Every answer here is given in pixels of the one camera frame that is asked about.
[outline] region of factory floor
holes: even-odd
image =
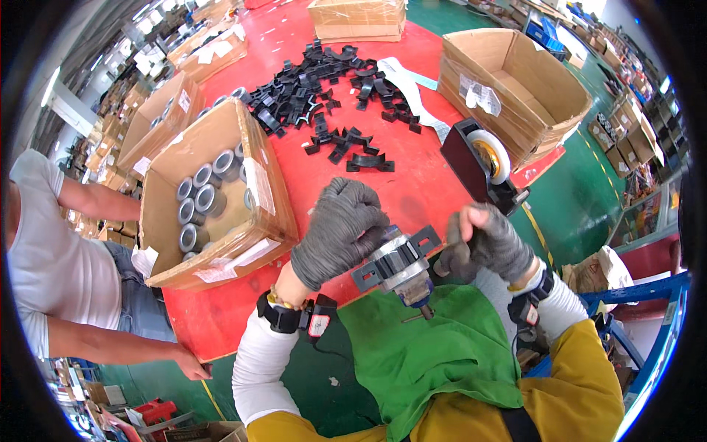
[[[496,25],[448,0],[409,0],[407,20],[438,35]],[[566,153],[531,185],[527,207],[511,221],[538,256],[558,269],[596,252],[621,212],[625,180],[619,179],[602,149],[587,131],[597,112],[608,115],[614,101],[604,87],[601,62],[590,55],[581,70],[568,66],[592,96],[592,109],[579,130],[564,144]],[[319,348],[351,357],[351,345],[340,323],[329,326]],[[187,380],[173,361],[135,366],[102,366],[105,385],[120,385],[130,405],[155,397],[172,400],[180,411],[194,410],[199,420],[238,420],[230,391],[235,356],[214,362],[214,379]],[[317,353],[300,341],[292,352],[283,382],[300,408],[323,436],[336,436],[380,423],[373,397],[354,377],[343,358]]]

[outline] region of yellow jacket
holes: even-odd
[[[550,378],[523,378],[518,387],[543,441],[610,441],[624,417],[621,386],[591,320],[577,322],[550,349]],[[325,438],[288,412],[253,421],[249,442],[385,442],[385,426]],[[492,405],[460,393],[433,396],[410,433],[411,442],[510,441]]]

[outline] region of green cloth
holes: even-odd
[[[489,300],[474,286],[435,287],[435,316],[419,313],[394,293],[374,291],[339,310],[349,332],[356,379],[373,394],[399,442],[422,417],[435,393],[460,392],[502,408],[523,406],[518,361]]]

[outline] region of white t-shirt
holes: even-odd
[[[64,173],[28,149],[17,158],[10,179],[22,202],[8,252],[10,279],[32,352],[49,357],[47,316],[115,330],[120,275],[101,241],[82,238],[62,218],[57,198]]]

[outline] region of gray work glove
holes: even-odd
[[[307,287],[317,291],[378,248],[388,225],[375,190],[336,177],[322,190],[309,231],[292,249],[292,268]]]
[[[469,204],[462,208],[461,215],[456,212],[449,217],[447,244],[435,263],[435,273],[441,277],[451,273],[467,284],[474,281],[481,267],[512,284],[530,268],[535,256],[508,218],[487,203]]]

